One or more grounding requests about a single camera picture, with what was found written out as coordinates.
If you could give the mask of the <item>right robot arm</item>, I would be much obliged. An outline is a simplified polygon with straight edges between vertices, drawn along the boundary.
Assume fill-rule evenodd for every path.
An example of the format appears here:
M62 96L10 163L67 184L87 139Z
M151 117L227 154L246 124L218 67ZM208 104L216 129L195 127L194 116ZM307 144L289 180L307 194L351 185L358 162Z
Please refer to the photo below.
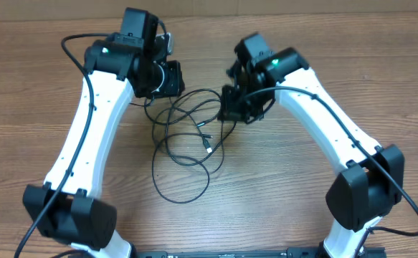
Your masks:
M302 123L336 175L326 194L334 218L329 235L319 247L289 248L287 256L385 257L382 248L364 247L364 234L402 199L402 152L395 145L383 148L363 132L292 47L274 52L255 33L234 51L237 61L227 70L234 85L222 88L219 120L250 124L281 105Z

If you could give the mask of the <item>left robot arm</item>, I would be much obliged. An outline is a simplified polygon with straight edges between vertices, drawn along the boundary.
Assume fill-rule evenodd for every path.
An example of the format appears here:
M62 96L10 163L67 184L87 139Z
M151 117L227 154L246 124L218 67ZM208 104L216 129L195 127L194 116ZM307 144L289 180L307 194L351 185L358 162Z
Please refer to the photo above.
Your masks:
M116 229L117 211L101 200L105 163L133 98L178 97L181 67L168 60L171 35L152 13L128 8L119 32L97 33L77 63L82 94L65 144L41 186L28 185L23 204L39 231L81 257L135 257Z

